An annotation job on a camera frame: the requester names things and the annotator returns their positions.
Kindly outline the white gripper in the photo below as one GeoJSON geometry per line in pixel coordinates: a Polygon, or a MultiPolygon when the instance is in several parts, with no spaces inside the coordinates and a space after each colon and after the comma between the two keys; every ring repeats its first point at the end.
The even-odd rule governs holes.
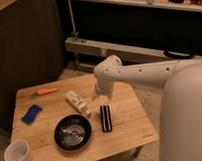
{"type": "Polygon", "coordinates": [[[97,81],[96,85],[95,85],[95,91],[96,92],[92,92],[91,95],[91,100],[95,100],[98,95],[106,95],[107,99],[109,101],[112,100],[112,92],[113,92],[113,87],[114,84],[112,82],[107,82],[107,81],[97,81]]]}

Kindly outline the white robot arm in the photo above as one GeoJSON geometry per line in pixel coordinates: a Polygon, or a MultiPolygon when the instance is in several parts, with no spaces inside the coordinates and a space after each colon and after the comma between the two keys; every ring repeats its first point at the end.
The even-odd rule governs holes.
{"type": "Polygon", "coordinates": [[[159,161],[202,161],[202,58],[124,66],[114,55],[93,74],[97,95],[110,97],[116,81],[161,88],[159,161]]]}

